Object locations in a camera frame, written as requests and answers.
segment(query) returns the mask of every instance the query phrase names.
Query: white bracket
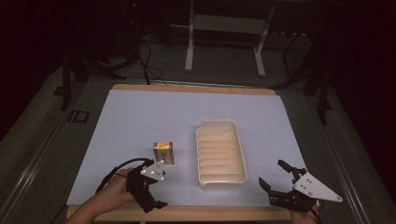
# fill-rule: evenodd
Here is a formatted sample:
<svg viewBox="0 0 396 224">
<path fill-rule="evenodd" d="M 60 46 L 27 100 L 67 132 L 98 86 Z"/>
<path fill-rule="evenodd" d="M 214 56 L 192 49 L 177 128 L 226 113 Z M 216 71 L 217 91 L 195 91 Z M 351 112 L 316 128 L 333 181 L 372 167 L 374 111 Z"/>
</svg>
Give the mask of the white bracket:
<svg viewBox="0 0 396 224">
<path fill-rule="evenodd" d="M 140 171 L 140 174 L 155 180 L 163 180 L 163 161 L 157 161 L 154 164 Z"/>
<path fill-rule="evenodd" d="M 301 176 L 301 178 L 293 185 L 293 188 L 300 191 L 304 195 L 333 202 L 342 202 L 343 198 L 322 184 L 314 176 L 309 173 Z"/>
</svg>

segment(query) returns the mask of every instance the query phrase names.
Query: white metal leg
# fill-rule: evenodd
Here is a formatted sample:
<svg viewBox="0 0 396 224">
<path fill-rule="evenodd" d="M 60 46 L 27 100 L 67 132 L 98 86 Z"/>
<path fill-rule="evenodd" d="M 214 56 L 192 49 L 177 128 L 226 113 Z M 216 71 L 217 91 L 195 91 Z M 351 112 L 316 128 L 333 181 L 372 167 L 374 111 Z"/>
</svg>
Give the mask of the white metal leg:
<svg viewBox="0 0 396 224">
<path fill-rule="evenodd" d="M 192 70 L 192 60 L 194 57 L 194 0 L 190 0 L 190 26 L 189 26 L 189 45 L 187 46 L 186 65 L 184 70 L 190 72 Z"/>
<path fill-rule="evenodd" d="M 260 43 L 257 47 L 253 48 L 254 58 L 256 59 L 256 66 L 257 66 L 257 72 L 259 73 L 259 77 L 265 76 L 264 65 L 262 63 L 262 46 L 264 45 L 265 38 L 268 35 L 268 30 L 270 28 L 271 19 L 274 15 L 274 12 L 275 12 L 275 6 L 272 6 L 268 13 L 266 23 L 262 27 L 262 37 L 260 39 Z"/>
</svg>

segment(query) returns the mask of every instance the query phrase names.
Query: plastic container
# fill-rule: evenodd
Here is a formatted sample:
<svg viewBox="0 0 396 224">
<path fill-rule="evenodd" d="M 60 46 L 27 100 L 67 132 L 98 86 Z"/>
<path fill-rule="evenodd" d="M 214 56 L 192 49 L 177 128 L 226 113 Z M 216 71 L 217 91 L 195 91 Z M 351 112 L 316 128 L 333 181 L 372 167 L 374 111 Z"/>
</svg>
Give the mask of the plastic container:
<svg viewBox="0 0 396 224">
<path fill-rule="evenodd" d="M 202 189 L 238 189 L 247 180 L 235 122 L 204 120 L 196 133 Z"/>
</svg>

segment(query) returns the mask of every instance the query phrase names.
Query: background desk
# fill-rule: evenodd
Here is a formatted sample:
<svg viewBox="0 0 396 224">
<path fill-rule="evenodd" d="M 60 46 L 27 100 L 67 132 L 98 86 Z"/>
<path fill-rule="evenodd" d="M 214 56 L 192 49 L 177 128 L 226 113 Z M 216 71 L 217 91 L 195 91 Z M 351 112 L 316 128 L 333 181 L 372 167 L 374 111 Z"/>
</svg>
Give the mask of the background desk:
<svg viewBox="0 0 396 224">
<path fill-rule="evenodd" d="M 69 215 L 76 205 L 93 195 L 101 178 L 114 166 L 128 157 L 152 158 L 152 143 L 169 140 L 174 141 L 176 164 L 165 166 L 165 180 L 150 187 L 154 198 L 168 202 L 169 206 L 144 214 L 131 204 L 100 220 L 289 218 L 284 209 L 270 206 L 268 196 L 258 185 L 261 176 L 274 189 L 291 189 L 291 176 L 277 166 L 278 159 L 305 167 L 283 103 L 273 91 L 134 87 L 116 86 L 118 90 L 108 95 L 68 200 Z M 240 189 L 203 191 L 199 188 L 194 138 L 203 119 L 232 119 L 237 123 L 248 176 Z"/>
</svg>

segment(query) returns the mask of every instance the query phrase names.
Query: brown box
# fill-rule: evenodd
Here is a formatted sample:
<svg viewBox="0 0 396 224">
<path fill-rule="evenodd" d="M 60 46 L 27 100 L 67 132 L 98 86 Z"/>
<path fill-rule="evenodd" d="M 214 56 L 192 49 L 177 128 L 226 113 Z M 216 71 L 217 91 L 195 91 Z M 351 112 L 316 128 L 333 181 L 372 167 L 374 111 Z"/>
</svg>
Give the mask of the brown box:
<svg viewBox="0 0 396 224">
<path fill-rule="evenodd" d="M 157 161 L 163 161 L 164 165 L 175 164 L 173 142 L 154 143 L 153 149 Z"/>
</svg>

